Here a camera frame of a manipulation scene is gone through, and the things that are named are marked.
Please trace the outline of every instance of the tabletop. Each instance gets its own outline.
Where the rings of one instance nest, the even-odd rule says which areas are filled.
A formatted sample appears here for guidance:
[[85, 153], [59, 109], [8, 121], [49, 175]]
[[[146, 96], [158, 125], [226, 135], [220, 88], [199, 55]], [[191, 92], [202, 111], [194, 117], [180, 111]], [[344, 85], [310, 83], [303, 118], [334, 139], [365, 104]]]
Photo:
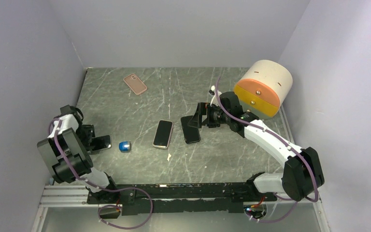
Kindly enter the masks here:
[[[219, 90], [232, 91], [248, 68], [90, 68], [77, 107], [96, 136], [110, 135], [112, 148], [91, 155], [94, 166], [117, 184], [245, 182], [258, 172], [282, 172], [279, 163], [227, 125], [200, 129], [201, 141], [186, 144], [180, 118], [193, 115], [198, 102], [221, 76]], [[135, 95], [123, 78], [136, 74], [147, 91]], [[152, 146], [160, 120], [174, 123], [169, 148]], [[265, 121], [289, 140], [282, 112]], [[121, 153], [119, 142], [131, 141]]]

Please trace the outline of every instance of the white wall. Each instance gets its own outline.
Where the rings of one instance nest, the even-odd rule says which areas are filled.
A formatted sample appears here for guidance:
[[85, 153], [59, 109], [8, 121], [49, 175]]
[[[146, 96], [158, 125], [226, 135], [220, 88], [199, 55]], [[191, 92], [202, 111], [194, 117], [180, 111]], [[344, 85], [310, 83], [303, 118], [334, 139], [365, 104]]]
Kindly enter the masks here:
[[87, 67], [277, 60], [309, 0], [51, 0]]
[[49, 177], [36, 143], [84, 74], [49, 1], [0, 0], [0, 232], [30, 231]]
[[312, 0], [279, 62], [299, 145], [318, 152], [332, 231], [371, 231], [371, 0]]

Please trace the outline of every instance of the gray marble surface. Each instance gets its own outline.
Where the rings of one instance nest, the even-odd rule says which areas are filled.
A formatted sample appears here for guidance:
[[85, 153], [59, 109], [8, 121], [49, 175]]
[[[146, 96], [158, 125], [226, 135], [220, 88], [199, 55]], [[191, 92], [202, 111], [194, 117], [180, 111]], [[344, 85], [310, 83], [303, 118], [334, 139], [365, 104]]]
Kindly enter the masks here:
[[[118, 184], [245, 181], [252, 174], [282, 172], [277, 161], [227, 125], [200, 130], [201, 142], [186, 144], [180, 118], [193, 115], [198, 102], [221, 76], [219, 89], [232, 90], [247, 68], [93, 68], [88, 69], [77, 107], [97, 136], [109, 134], [113, 147], [92, 155], [97, 169]], [[147, 85], [137, 96], [123, 82], [135, 73]], [[159, 120], [174, 122], [169, 149], [152, 146]], [[266, 124], [287, 138], [279, 112]], [[118, 143], [131, 141], [121, 153]]]

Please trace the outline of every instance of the pink phone case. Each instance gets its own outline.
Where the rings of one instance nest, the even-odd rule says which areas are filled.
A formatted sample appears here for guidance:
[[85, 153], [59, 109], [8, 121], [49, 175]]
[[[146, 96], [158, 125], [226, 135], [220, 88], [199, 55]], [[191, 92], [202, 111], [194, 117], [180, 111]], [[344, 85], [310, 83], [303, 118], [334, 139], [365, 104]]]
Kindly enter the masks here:
[[136, 95], [140, 95], [147, 90], [147, 86], [134, 73], [126, 76], [123, 80]]

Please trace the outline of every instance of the blue cylindrical object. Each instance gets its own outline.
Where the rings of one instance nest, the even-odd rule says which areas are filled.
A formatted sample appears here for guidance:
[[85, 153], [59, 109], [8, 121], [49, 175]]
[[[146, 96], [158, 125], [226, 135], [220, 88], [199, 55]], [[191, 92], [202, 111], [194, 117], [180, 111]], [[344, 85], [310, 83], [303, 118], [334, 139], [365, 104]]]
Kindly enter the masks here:
[[123, 141], [119, 143], [119, 150], [121, 152], [130, 152], [131, 151], [131, 142], [130, 141]]

